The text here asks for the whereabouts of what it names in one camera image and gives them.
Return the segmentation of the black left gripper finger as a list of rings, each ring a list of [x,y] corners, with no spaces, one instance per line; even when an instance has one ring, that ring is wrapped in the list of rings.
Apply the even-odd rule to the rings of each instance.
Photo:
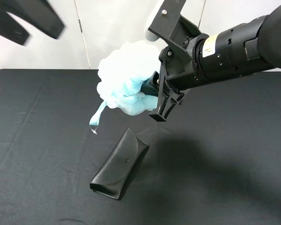
[[[7,12],[0,9],[0,36],[19,45],[24,45],[30,35]]]
[[[22,18],[53,39],[58,39],[65,28],[46,0],[0,0],[0,9]]]

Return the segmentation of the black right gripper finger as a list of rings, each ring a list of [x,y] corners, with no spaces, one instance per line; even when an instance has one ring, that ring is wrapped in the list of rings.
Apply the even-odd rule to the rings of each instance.
[[[141,86],[141,92],[149,96],[158,96],[159,91],[159,73],[154,72]]]
[[[166,122],[169,114],[184,98],[184,91],[175,89],[170,82],[166,80],[166,66],[161,65],[159,72],[159,91],[157,107],[149,113],[157,122]]]

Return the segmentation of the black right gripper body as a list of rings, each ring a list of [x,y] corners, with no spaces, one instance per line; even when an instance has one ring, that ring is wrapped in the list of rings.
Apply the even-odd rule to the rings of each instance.
[[[159,60],[166,66],[166,80],[178,90],[210,84],[199,63],[200,45],[209,37],[181,15],[184,0],[165,0],[149,31],[167,43]]]

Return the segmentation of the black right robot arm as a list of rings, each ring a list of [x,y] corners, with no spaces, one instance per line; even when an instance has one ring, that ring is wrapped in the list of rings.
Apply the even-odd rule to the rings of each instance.
[[[150,117],[166,121],[191,88],[281,69],[281,5],[271,14],[209,36],[181,15],[183,0],[164,0],[148,21],[149,41],[167,43],[161,67],[142,85],[158,98]]]

